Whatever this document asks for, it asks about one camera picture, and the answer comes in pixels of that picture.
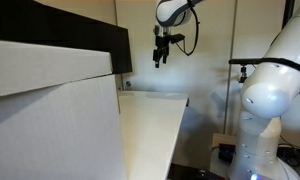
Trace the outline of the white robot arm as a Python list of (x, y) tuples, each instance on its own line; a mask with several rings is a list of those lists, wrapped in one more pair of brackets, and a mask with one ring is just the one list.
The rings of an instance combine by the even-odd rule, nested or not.
[(281, 116), (300, 93), (300, 6), (244, 81), (230, 180), (300, 180), (277, 157)]

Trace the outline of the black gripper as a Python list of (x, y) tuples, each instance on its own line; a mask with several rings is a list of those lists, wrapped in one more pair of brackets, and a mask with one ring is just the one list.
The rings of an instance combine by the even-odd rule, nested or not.
[(182, 34), (172, 35), (169, 28), (156, 25), (153, 29), (155, 35), (155, 46), (153, 50), (153, 61), (155, 68), (159, 68), (160, 59), (163, 59), (163, 64), (167, 63), (169, 55), (169, 44), (175, 44), (185, 38)]

